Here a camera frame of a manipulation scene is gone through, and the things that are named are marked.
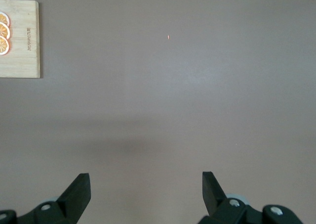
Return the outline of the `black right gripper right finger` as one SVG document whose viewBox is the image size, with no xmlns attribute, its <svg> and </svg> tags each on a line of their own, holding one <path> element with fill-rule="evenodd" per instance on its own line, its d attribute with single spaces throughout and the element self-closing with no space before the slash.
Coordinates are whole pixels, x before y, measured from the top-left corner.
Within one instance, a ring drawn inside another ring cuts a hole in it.
<svg viewBox="0 0 316 224">
<path fill-rule="evenodd" d="M 212 172 L 202 173 L 202 197 L 208 215 L 201 224 L 301 224 L 302 221 L 289 208 L 266 205 L 257 211 L 241 199 L 229 198 Z"/>
</svg>

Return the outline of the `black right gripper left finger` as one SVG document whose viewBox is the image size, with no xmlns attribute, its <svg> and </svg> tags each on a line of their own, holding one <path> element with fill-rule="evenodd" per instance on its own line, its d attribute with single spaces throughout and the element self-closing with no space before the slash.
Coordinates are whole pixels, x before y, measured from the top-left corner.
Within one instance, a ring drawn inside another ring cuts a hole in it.
<svg viewBox="0 0 316 224">
<path fill-rule="evenodd" d="M 30 212 L 17 216 L 14 210 L 1 210 L 2 224 L 76 224 L 91 199 L 90 176 L 79 174 L 55 200 L 46 201 Z"/>
</svg>

